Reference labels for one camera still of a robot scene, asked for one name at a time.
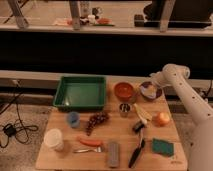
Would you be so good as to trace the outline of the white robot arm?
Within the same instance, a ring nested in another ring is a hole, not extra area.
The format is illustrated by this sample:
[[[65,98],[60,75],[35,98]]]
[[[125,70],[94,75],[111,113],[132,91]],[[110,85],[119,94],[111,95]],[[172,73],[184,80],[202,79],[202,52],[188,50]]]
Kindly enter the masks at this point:
[[[187,66],[166,64],[151,74],[151,82],[158,87],[171,85],[196,127],[192,134],[188,171],[213,171],[213,107],[187,82]]]

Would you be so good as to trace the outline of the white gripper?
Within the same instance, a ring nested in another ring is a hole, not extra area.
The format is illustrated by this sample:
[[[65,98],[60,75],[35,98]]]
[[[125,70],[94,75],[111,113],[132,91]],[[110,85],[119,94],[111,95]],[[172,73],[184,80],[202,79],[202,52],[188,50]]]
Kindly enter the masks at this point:
[[[164,87],[166,85],[166,79],[162,72],[151,73],[151,82],[159,87]]]

